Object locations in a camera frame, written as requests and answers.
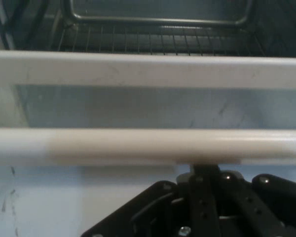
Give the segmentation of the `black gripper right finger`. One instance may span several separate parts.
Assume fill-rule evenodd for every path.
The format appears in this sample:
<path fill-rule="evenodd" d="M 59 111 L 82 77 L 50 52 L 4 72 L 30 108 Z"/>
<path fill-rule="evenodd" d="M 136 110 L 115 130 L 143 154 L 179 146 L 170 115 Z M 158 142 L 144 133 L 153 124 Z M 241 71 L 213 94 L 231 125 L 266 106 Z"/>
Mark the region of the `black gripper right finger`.
<path fill-rule="evenodd" d="M 208 228 L 218 237 L 296 237 L 296 183 L 270 174 L 247 182 L 209 166 Z"/>

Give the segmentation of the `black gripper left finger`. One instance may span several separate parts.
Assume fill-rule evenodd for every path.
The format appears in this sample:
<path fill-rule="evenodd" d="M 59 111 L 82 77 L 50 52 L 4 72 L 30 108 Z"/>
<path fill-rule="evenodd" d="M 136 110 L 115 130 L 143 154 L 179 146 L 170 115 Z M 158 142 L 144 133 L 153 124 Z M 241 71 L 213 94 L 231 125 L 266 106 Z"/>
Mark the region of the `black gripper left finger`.
<path fill-rule="evenodd" d="M 196 165 L 175 183 L 158 181 L 82 236 L 218 237 L 213 181 L 219 173 L 217 165 Z"/>

